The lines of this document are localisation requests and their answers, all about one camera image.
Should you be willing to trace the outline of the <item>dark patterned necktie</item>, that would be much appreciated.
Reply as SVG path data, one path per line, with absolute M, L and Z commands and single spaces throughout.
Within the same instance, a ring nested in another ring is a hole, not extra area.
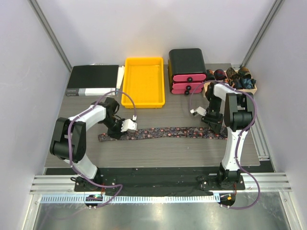
M 209 127 L 164 127 L 164 128 L 144 128 L 137 129 L 133 133 L 128 133 L 128 140 L 144 140 L 156 138 L 205 138 L 227 140 L 227 129 L 222 127 L 220 134 L 215 134 Z M 98 135 L 98 140 L 114 141 L 118 139 L 109 138 L 106 133 Z

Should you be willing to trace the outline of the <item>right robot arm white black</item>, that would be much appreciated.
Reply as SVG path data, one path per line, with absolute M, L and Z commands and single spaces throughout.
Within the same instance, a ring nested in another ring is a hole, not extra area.
M 227 129 L 225 154 L 214 181 L 220 189 L 232 189 L 240 180 L 243 144 L 255 123 L 257 107 L 252 93 L 221 82 L 209 83 L 205 97 L 209 106 L 202 121 L 216 134 L 221 131 L 222 124 Z

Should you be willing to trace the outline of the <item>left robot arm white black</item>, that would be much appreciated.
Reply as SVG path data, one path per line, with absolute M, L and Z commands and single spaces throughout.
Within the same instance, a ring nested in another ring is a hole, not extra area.
M 86 155 L 86 133 L 95 124 L 104 124 L 107 135 L 119 139 L 123 134 L 123 118 L 116 113 L 119 103 L 113 98 L 106 98 L 103 103 L 91 106 L 70 118 L 60 117 L 56 120 L 49 151 L 63 160 L 79 176 L 76 182 L 85 183 L 91 191 L 97 191 L 103 185 L 99 168 Z

